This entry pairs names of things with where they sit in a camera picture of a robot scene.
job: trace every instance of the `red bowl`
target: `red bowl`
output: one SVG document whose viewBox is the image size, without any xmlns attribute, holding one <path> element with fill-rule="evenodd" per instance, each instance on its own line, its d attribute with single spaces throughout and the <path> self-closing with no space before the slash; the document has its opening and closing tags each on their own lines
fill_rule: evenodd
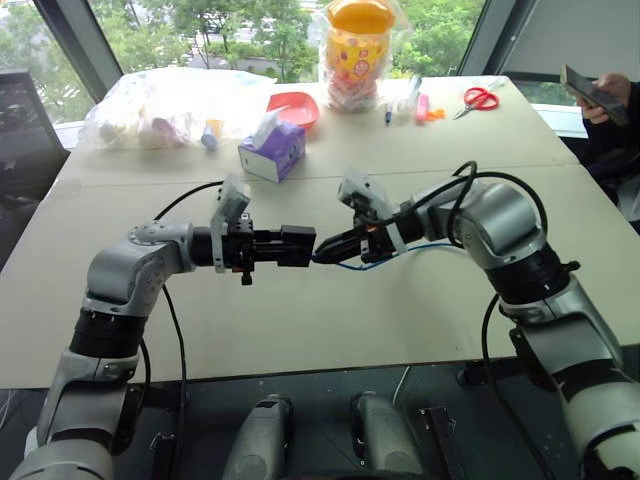
<svg viewBox="0 0 640 480">
<path fill-rule="evenodd" d="M 286 92 L 271 96 L 267 112 L 282 108 L 278 118 L 283 122 L 293 123 L 304 129 L 309 129 L 316 123 L 320 112 L 316 102 L 306 93 Z"/>
</svg>

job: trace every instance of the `tissue box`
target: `tissue box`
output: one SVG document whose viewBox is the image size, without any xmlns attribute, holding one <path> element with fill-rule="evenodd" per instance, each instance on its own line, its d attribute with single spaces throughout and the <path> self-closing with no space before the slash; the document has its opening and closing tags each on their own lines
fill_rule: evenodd
<svg viewBox="0 0 640 480">
<path fill-rule="evenodd" d="M 260 148 L 255 148 L 253 137 L 245 138 L 238 145 L 238 153 L 247 172 L 279 183 L 305 155 L 304 128 L 283 122 Z"/>
</svg>

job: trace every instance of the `blue cable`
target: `blue cable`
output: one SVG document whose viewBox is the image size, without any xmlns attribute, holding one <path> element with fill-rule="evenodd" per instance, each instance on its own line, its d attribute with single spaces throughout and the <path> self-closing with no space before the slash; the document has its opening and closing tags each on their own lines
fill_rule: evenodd
<svg viewBox="0 0 640 480">
<path fill-rule="evenodd" d="M 450 243 L 425 243 L 423 245 L 417 245 L 415 247 L 411 247 L 409 249 L 409 252 L 411 252 L 413 250 L 425 250 L 427 248 L 435 248 L 435 247 L 453 247 L 453 248 L 457 248 L 455 245 L 452 245 Z M 369 265 L 358 265 L 357 267 L 354 267 L 353 265 L 349 265 L 347 263 L 336 263 L 335 265 L 337 265 L 339 267 L 342 267 L 342 268 L 346 268 L 347 270 L 354 270 L 354 271 L 357 271 L 357 272 L 366 272 L 367 270 L 371 270 L 372 268 L 379 267 L 383 263 L 387 263 L 389 260 L 393 260 L 394 258 L 398 258 L 399 256 L 400 256 L 399 254 L 395 254 L 392 257 L 385 258 L 384 260 L 380 260 L 378 262 L 374 262 L 374 263 L 371 263 Z"/>
</svg>

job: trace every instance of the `scissors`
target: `scissors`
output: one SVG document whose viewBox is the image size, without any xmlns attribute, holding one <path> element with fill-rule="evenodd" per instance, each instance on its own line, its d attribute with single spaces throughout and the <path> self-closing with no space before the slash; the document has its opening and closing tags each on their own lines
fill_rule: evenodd
<svg viewBox="0 0 640 480">
<path fill-rule="evenodd" d="M 455 114 L 454 120 L 465 116 L 471 110 L 495 110 L 500 105 L 500 99 L 486 88 L 471 87 L 464 94 L 465 106 Z"/>
</svg>

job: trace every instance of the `white table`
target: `white table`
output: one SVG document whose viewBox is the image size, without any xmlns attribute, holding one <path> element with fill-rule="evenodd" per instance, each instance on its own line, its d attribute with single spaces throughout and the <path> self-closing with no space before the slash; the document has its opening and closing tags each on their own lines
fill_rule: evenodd
<svg viewBox="0 0 640 480">
<path fill-rule="evenodd" d="M 447 81 L 469 85 L 472 80 Z M 433 85 L 433 104 L 451 115 L 459 95 L 432 93 L 445 92 L 444 82 L 431 79 L 427 85 Z M 287 181 L 275 185 L 245 176 L 253 190 L 248 210 L 255 227 L 312 225 L 319 244 L 351 225 L 352 212 L 335 198 L 348 166 L 374 172 L 389 196 L 403 201 L 473 158 L 485 169 L 520 176 L 539 192 L 549 213 L 552 246 L 564 261 L 582 262 L 579 277 L 621 342 L 640 342 L 636 234 L 515 88 L 502 87 L 500 96 L 503 105 L 495 112 L 473 112 L 424 128 L 385 128 L 382 111 L 361 116 L 323 111 L 320 138 L 310 142 L 309 157 Z M 526 128 L 515 128 L 516 121 Z M 505 131 L 510 135 L 496 133 Z M 516 131 L 527 148 L 517 148 Z M 347 137 L 351 144 L 344 142 Z M 361 153 L 355 155 L 358 144 Z M 71 155 L 0 275 L 5 332 L 0 387 L 49 385 L 73 333 L 93 256 L 152 218 L 193 187 L 191 182 L 239 172 L 237 157 L 227 148 L 214 157 L 199 149 Z M 338 156 L 344 149 L 354 155 Z M 197 194 L 167 218 L 207 224 L 212 195 Z M 492 294 L 483 272 L 451 249 L 407 254 L 366 273 L 258 264 L 251 287 L 242 287 L 238 275 L 199 269 L 173 277 L 169 287 L 190 378 L 478 358 L 481 318 Z M 496 314 L 492 355 L 514 354 L 510 328 Z M 163 299 L 145 338 L 153 380 L 179 378 L 177 341 Z"/>
</svg>

